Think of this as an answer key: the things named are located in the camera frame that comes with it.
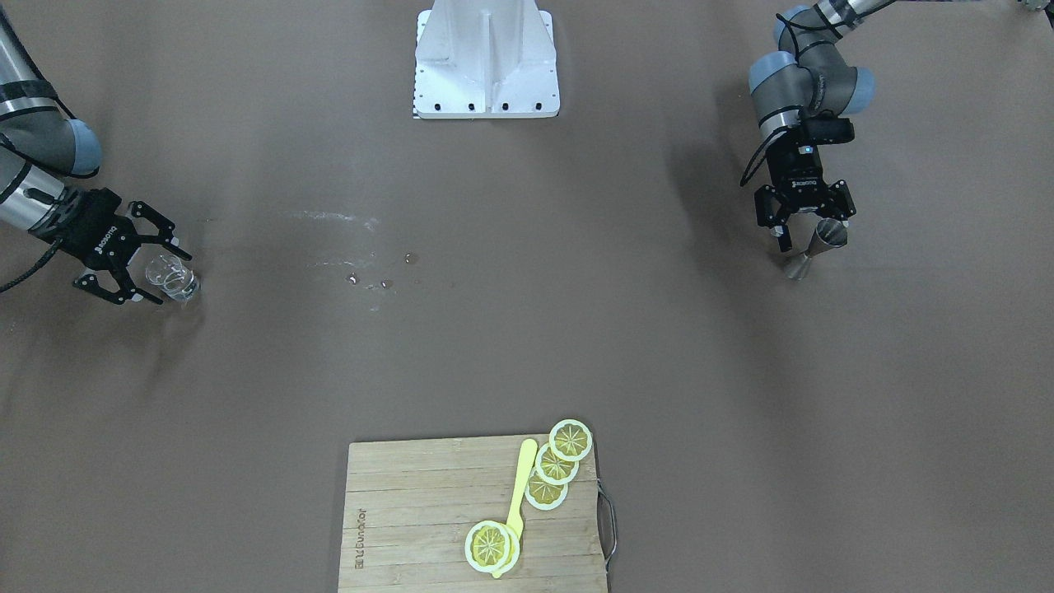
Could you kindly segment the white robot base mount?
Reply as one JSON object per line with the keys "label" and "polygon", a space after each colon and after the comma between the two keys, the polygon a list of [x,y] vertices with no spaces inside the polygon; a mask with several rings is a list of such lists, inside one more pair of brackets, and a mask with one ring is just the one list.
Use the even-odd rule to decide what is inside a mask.
{"label": "white robot base mount", "polygon": [[412,114],[553,118],[561,111],[553,16],[534,1],[436,1],[415,27]]}

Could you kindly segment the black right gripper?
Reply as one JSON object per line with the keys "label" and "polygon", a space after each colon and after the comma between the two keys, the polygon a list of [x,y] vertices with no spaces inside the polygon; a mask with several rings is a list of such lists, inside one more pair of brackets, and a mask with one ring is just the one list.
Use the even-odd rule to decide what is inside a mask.
{"label": "black right gripper", "polygon": [[[80,292],[118,307],[133,301],[161,307],[162,297],[136,284],[134,266],[128,266],[137,246],[156,245],[181,260],[194,256],[180,248],[175,224],[143,200],[129,203],[126,217],[117,213],[120,205],[119,195],[106,187],[65,187],[50,229],[50,251],[67,253],[85,266],[72,281]],[[143,234],[129,219],[142,219],[156,232]]]}

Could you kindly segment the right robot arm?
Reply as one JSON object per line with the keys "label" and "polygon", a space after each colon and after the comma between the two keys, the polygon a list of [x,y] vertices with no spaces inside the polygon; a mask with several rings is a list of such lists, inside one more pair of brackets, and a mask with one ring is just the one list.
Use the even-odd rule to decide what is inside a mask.
{"label": "right robot arm", "polygon": [[30,280],[63,252],[84,268],[72,282],[76,289],[115,305],[161,304],[160,297],[136,285],[128,266],[147,245],[190,260],[175,224],[142,200],[124,203],[108,187],[79,187],[77,181],[99,172],[99,139],[31,59],[8,15],[2,15],[1,63],[2,221],[48,245],[2,289]]}

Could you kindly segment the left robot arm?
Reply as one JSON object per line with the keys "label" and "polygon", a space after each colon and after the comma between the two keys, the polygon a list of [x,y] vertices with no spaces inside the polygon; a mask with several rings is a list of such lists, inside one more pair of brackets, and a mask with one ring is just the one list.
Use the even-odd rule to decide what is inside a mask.
{"label": "left robot arm", "polygon": [[851,114],[874,98],[874,75],[853,67],[837,44],[889,1],[817,1],[778,12],[777,50],[749,70],[749,94],[761,136],[740,184],[761,165],[769,181],[754,191],[757,224],[767,228],[780,252],[793,248],[790,217],[813,213],[846,224],[857,213],[846,180],[824,179],[819,147],[855,137]]}

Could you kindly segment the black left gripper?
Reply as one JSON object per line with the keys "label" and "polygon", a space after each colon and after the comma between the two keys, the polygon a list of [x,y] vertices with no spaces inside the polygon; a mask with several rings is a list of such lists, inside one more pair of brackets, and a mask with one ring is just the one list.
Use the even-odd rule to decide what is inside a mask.
{"label": "black left gripper", "polygon": [[770,185],[754,191],[754,209],[758,225],[769,229],[781,253],[793,249],[788,222],[795,213],[814,212],[848,226],[856,215],[848,183],[825,183],[819,150],[801,131],[787,131],[772,143],[767,166]]}

